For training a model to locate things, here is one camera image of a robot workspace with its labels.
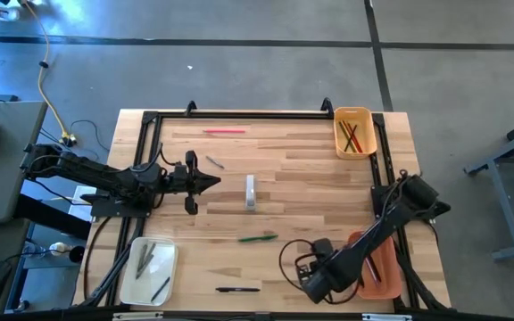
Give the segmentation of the white paper sheet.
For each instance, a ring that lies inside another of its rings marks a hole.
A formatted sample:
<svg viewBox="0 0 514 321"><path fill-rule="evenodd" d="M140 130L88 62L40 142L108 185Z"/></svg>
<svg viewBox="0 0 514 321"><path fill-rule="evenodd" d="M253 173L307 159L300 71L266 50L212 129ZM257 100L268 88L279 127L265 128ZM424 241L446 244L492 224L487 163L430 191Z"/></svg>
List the white paper sheet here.
<svg viewBox="0 0 514 321"><path fill-rule="evenodd" d="M73 217L80 218L88 222L93 222L94 219L91 216L92 206L89 202L86 202L82 199L82 195L95 194L95 192L95 187L78 185L73 196L70 198L72 205L70 206L68 213Z"/></svg>

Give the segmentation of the grey desk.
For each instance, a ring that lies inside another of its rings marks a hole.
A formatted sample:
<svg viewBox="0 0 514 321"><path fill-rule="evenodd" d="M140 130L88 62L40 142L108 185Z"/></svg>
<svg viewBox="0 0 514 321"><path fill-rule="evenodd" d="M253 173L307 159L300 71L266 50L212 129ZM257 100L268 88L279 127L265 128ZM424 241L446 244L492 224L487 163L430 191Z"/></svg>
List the grey desk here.
<svg viewBox="0 0 514 321"><path fill-rule="evenodd" d="M45 115L42 102L0 103L0 223L12 218L23 184L23 149L37 141Z"/></svg>

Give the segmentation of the green pencil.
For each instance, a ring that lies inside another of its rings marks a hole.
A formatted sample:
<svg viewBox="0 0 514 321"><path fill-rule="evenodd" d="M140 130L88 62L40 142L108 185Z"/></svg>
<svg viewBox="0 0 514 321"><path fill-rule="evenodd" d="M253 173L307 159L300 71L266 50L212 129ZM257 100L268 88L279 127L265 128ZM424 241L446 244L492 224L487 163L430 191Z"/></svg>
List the green pencil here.
<svg viewBox="0 0 514 321"><path fill-rule="evenodd" d="M349 135L347 126L342 121L339 121L338 125L339 125L341 131L343 132L344 138L346 140L346 143L345 143L345 146L344 146L344 151L348 152L348 149L350 148L351 143L352 143L352 138Z"/></svg>

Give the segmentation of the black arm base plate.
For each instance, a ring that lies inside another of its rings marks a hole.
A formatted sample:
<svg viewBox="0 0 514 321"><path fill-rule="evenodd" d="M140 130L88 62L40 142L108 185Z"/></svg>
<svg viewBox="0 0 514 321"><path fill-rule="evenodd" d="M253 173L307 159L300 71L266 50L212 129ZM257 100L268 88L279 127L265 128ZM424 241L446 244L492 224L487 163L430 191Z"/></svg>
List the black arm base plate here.
<svg viewBox="0 0 514 321"><path fill-rule="evenodd" d="M92 205L91 215L96 218L146 218L153 208L153 197L150 194L128 198L95 193L84 194L82 199Z"/></svg>
<svg viewBox="0 0 514 321"><path fill-rule="evenodd" d="M371 190L374 215L380 217L384 201L391 188L389 186L374 186ZM438 192L433 188L409 187L402 189L402 200L407 206L417 212L416 219L433 220L435 214L435 202Z"/></svg>

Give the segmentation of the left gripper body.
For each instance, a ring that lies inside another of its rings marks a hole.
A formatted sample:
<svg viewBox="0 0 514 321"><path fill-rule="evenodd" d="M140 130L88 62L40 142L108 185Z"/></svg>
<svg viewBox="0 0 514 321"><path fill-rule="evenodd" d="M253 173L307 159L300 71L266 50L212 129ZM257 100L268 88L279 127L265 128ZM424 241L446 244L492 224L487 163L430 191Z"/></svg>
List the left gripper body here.
<svg viewBox="0 0 514 321"><path fill-rule="evenodd" d="M195 167L197 165L197 157L193 150L187 151L185 161L177 161L174 164L172 173L172 191L173 193L186 193L185 210L190 215L198 213L198 204L195 202Z"/></svg>

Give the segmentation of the blue crayon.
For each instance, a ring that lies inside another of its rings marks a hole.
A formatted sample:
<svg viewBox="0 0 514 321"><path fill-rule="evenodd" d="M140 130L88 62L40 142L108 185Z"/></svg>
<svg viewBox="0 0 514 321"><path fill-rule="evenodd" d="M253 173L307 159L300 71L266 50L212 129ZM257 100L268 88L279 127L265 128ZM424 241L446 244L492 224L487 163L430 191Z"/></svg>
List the blue crayon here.
<svg viewBox="0 0 514 321"><path fill-rule="evenodd" d="M151 302L154 303L154 301L157 299L157 297L161 294L161 292L165 289L165 287L168 285L168 283L170 282L170 279L171 279L171 276L168 276L164 282L162 283L162 285L158 288L158 290L154 293L154 295L152 296L151 298Z"/></svg>

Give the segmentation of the pink pen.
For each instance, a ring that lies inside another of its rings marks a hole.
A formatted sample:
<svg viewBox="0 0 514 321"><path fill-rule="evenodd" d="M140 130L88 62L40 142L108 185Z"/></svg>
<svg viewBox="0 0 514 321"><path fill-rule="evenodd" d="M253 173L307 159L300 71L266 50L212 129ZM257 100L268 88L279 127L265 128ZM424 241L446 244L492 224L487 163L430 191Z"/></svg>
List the pink pen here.
<svg viewBox="0 0 514 321"><path fill-rule="evenodd" d="M372 277L372 279L373 279L374 283L375 283L376 285L379 285L379 283L380 283L379 273L378 273L378 271L377 271L377 267L376 267L376 265L375 265L375 263L374 263L373 259L372 259L370 256L368 256L368 257L366 258L366 263L367 263L368 270L369 270L369 272L370 272L370 275L371 275L371 277Z"/></svg>

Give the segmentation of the black table frame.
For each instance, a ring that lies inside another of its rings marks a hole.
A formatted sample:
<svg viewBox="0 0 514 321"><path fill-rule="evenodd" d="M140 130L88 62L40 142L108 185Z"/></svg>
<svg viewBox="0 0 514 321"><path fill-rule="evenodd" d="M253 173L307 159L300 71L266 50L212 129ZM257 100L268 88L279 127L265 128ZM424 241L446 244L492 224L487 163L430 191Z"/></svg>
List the black table frame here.
<svg viewBox="0 0 514 321"><path fill-rule="evenodd" d="M419 171L409 117L380 112L387 146L377 163L336 155L333 120L324 111L202 111L186 116L166 110L145 136L160 137L168 161L193 150L200 170L220 182L197 197L189 215L180 194L167 195L145 221L147 236L178 247L177 272L165 311L389 312L390 300L355 298L315 304L292 286L294 259L306 242L326 237L335 245L374 218L370 189L401 170ZM244 129L208 134L208 128ZM220 169L205 156L221 163ZM255 177L256 210L245 209L245 180ZM272 235L267 242L240 243ZM260 292L216 292L217 287L255 287Z"/></svg>

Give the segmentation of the orange red pencil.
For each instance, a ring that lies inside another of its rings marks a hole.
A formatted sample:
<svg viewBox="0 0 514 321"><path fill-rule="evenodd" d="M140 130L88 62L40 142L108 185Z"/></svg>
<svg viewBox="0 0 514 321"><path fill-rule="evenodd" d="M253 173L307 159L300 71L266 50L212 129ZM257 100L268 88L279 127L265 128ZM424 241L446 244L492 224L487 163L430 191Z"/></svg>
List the orange red pencil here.
<svg viewBox="0 0 514 321"><path fill-rule="evenodd" d="M345 129L345 131L348 134L348 145L349 145L349 148L353 152L357 152L358 150L357 150L356 143L355 143L355 140L354 140L354 133L352 131L352 128L350 127L350 125L346 121L342 121L342 125L344 126L344 129Z"/></svg>

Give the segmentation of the orange plastic bin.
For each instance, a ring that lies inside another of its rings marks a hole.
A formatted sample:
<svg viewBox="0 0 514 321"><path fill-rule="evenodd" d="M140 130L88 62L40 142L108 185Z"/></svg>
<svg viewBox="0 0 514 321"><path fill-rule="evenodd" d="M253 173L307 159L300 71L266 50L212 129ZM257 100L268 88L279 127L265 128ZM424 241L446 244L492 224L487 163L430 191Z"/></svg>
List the orange plastic bin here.
<svg viewBox="0 0 514 321"><path fill-rule="evenodd" d="M377 264L381 282L376 285L370 275L366 260L361 270L362 285L358 294L365 300L391 300L401 295L402 279L394 248L394 239L388 237L370 253Z"/></svg>

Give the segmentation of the white plastic bin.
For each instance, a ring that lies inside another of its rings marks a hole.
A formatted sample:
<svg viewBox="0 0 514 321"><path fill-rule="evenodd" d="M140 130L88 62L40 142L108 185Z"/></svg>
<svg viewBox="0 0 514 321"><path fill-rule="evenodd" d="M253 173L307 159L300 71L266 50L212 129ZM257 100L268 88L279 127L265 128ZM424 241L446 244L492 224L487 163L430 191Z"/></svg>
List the white plastic bin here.
<svg viewBox="0 0 514 321"><path fill-rule="evenodd" d="M148 247L155 243L153 259L145 272L136 279L137 265L143 244ZM172 286L178 263L178 247L170 239L138 237L130 247L127 266L120 287L120 301L128 305L158 307L163 305L172 294ZM154 303L151 298L164 280L171 276L170 282Z"/></svg>

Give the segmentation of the yellow plastic bin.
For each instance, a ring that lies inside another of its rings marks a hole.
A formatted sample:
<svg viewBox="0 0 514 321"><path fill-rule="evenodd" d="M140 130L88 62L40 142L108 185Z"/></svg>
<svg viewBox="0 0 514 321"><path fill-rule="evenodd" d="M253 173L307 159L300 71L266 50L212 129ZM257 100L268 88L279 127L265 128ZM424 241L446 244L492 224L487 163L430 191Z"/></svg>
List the yellow plastic bin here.
<svg viewBox="0 0 514 321"><path fill-rule="evenodd" d="M344 151L346 140L338 122L349 122L352 127L357 126L355 135L358 138L362 152ZM373 124L372 113L364 107L340 107L334 111L334 137L336 155L343 160L357 160L369 157L377 151L377 139Z"/></svg>

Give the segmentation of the green pen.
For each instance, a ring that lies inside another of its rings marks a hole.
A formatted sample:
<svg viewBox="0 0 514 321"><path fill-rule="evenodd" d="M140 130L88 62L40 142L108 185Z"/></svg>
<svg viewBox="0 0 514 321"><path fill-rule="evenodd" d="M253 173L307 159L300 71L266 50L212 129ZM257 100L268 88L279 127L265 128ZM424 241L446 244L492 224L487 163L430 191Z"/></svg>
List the green pen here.
<svg viewBox="0 0 514 321"><path fill-rule="evenodd" d="M256 236L246 236L237 239L240 243L253 243L253 242L267 242L272 241L278 238L277 234L272 235L256 235Z"/></svg>

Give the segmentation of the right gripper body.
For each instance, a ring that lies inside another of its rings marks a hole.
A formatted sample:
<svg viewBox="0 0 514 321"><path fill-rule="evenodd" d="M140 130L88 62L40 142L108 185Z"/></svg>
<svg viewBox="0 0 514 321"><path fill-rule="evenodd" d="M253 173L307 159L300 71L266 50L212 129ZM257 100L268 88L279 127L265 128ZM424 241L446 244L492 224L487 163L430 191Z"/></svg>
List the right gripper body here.
<svg viewBox="0 0 514 321"><path fill-rule="evenodd" d="M302 254L295 259L295 272L299 285L303 285L334 253L334 247L327 238L318 239L309 243L309 253Z"/></svg>

